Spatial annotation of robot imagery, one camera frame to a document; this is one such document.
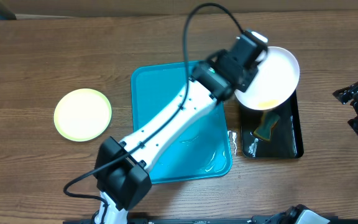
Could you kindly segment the white plate top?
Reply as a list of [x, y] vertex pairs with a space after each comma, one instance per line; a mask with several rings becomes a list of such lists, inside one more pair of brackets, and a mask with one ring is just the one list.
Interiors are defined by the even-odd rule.
[[238, 102], [252, 110], [271, 110], [284, 103], [296, 90], [300, 66], [296, 57], [281, 47], [269, 47], [267, 58], [245, 92], [235, 91]]

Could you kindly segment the yellow green sponge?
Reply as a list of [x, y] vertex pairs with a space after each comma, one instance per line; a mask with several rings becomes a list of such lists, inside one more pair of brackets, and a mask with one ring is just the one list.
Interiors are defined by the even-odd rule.
[[260, 119], [260, 124], [253, 132], [254, 137], [263, 141], [271, 141], [273, 130], [280, 120], [280, 116], [272, 111], [265, 111]]

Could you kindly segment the yellow plate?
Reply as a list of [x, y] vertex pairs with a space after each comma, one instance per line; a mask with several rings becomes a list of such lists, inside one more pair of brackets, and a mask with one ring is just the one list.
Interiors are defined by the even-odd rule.
[[112, 106], [101, 92], [81, 88], [67, 93], [57, 104], [53, 122], [58, 133], [75, 141], [90, 141], [101, 135], [112, 120]]

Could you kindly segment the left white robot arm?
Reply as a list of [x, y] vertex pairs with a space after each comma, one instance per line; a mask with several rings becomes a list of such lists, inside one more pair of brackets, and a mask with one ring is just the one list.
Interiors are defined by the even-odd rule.
[[107, 138], [100, 145], [93, 171], [101, 201], [93, 223], [126, 223], [128, 211], [151, 189], [149, 173], [159, 157], [235, 90], [246, 91], [267, 52], [231, 49], [213, 53], [186, 69], [185, 86], [147, 124], [120, 141]]

